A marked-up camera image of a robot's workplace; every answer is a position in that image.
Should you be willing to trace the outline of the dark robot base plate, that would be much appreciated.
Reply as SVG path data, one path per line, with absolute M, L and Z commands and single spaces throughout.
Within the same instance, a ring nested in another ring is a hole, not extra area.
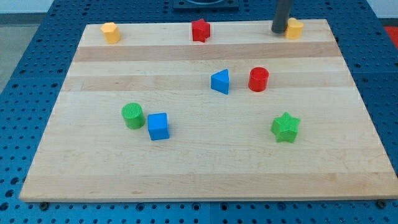
M 173 0 L 174 11 L 239 9 L 239 0 Z

